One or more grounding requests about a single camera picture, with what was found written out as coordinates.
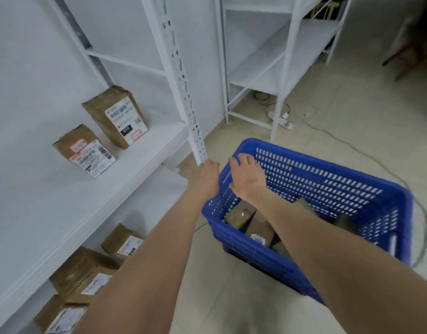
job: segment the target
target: person's right forearm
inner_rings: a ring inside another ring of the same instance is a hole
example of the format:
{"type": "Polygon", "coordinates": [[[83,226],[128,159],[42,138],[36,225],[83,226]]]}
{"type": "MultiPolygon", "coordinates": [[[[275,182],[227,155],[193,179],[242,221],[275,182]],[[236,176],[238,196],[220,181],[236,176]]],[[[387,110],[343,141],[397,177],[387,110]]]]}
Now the person's right forearm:
{"type": "Polygon", "coordinates": [[[427,333],[427,281],[413,270],[269,189],[249,200],[348,333],[427,333]]]}

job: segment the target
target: person's left forearm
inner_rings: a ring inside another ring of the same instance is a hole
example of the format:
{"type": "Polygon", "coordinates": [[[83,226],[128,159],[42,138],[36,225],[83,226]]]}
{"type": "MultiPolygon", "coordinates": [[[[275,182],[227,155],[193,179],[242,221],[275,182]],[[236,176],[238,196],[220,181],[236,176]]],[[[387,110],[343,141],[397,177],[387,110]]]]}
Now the person's left forearm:
{"type": "Polygon", "coordinates": [[[168,333],[193,230],[205,202],[217,192],[206,194],[202,188],[203,181],[209,187],[206,178],[198,174],[195,179],[94,298],[74,334],[168,333]]]}

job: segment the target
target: human hand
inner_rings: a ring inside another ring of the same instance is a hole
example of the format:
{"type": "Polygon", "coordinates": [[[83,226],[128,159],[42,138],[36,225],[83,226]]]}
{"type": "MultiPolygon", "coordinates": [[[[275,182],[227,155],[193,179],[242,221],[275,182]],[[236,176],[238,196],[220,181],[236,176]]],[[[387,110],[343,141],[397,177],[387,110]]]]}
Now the human hand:
{"type": "Polygon", "coordinates": [[[260,164],[249,154],[239,154],[240,165],[235,158],[229,158],[233,183],[230,188],[241,199],[254,205],[259,193],[265,191],[266,176],[260,164]]]}
{"type": "Polygon", "coordinates": [[[203,202],[206,202],[215,197],[220,190],[218,186],[219,177],[220,163],[206,159],[190,174],[187,189],[197,197],[202,198],[203,202]]]}

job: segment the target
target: person's left hand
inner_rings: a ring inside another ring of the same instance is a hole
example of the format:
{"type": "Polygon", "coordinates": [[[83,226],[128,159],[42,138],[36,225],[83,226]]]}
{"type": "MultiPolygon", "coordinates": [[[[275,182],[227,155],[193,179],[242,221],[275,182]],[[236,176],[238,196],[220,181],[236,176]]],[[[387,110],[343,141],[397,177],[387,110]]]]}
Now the person's left hand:
{"type": "Polygon", "coordinates": [[[213,162],[210,159],[199,165],[194,170],[188,179],[187,189],[191,190],[195,195],[203,198],[206,202],[216,196],[220,187],[218,179],[220,177],[220,163],[213,162]]]}

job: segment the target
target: tile floor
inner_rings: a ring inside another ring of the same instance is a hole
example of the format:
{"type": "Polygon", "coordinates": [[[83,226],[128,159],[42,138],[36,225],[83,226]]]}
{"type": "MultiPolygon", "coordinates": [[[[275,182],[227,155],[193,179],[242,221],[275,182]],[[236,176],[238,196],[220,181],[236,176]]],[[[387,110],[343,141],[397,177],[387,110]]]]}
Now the tile floor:
{"type": "MultiPolygon", "coordinates": [[[[309,113],[311,125],[378,158],[406,179],[427,208],[427,71],[394,82],[401,63],[380,66],[405,14],[416,9],[412,1],[355,0],[332,62],[311,67],[286,99],[294,128],[279,128],[276,144],[395,181],[372,160],[309,128],[301,118],[309,113]]],[[[236,111],[269,122],[266,107],[251,95],[236,111]]],[[[209,157],[223,167],[242,140],[268,136],[268,130],[235,118],[232,125],[219,124],[205,145],[209,157]]],[[[181,174],[194,166],[188,157],[181,174]]],[[[326,307],[223,252],[210,227],[202,227],[205,223],[201,217],[171,333],[343,332],[326,307]]],[[[415,205],[414,258],[423,231],[422,212],[415,205]]],[[[416,271],[427,279],[427,256],[416,271]]]]}

